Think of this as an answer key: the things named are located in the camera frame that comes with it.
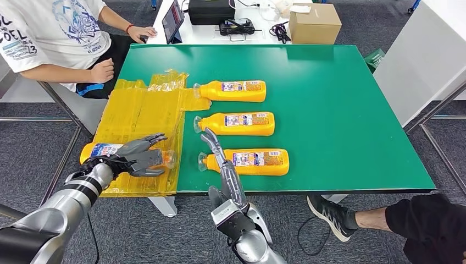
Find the person's left hand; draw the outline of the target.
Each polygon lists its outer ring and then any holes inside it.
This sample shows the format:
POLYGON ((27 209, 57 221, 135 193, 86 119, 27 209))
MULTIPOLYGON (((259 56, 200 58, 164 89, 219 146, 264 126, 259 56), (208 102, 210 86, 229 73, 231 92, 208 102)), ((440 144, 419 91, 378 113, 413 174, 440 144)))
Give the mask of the person's left hand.
POLYGON ((153 27, 129 25, 126 32, 137 43, 146 43, 149 38, 157 36, 157 32, 153 27))

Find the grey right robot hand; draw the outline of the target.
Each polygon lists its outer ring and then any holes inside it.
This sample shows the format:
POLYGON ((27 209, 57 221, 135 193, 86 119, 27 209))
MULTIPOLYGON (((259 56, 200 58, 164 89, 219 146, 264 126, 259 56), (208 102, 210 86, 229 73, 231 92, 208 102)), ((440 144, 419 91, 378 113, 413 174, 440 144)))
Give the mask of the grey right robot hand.
POLYGON ((214 154, 215 161, 219 166, 221 189, 219 190, 215 186, 210 186, 208 190, 209 199, 213 208, 215 209, 226 200, 232 199, 233 203, 243 213, 247 213, 249 203, 247 202, 240 177, 232 161, 227 159, 216 134, 210 128, 205 128, 204 133, 201 134, 201 139, 210 147, 214 154))

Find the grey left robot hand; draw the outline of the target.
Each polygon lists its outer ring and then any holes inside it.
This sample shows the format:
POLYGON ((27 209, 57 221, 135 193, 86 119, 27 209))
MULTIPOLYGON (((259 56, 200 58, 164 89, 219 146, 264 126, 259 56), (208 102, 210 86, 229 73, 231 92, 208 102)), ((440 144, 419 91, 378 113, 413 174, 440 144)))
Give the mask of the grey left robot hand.
POLYGON ((125 162, 123 172, 128 172, 133 177, 157 177, 162 175, 165 172, 164 168, 160 168, 163 164, 162 150, 150 150, 150 148, 166 139, 164 133, 156 133, 122 145, 115 155, 125 162))

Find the person's right hand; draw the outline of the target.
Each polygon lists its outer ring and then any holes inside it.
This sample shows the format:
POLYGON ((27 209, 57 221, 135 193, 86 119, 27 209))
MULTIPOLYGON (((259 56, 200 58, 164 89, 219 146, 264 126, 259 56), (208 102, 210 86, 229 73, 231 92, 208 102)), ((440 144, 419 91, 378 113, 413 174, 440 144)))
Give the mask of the person's right hand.
POLYGON ((114 62, 111 58, 97 63, 90 70, 88 82, 95 84, 104 84, 114 77, 114 62))

